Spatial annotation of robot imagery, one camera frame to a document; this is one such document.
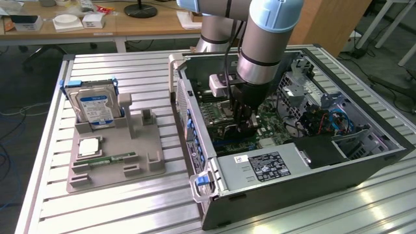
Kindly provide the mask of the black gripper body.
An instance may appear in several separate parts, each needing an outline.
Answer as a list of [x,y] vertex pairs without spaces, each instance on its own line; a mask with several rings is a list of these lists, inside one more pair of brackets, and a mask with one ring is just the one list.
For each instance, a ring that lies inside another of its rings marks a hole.
[[269,83],[266,84],[251,84],[241,83],[234,87],[234,112],[242,109],[243,113],[249,111],[258,113],[259,106],[263,104],[269,93]]

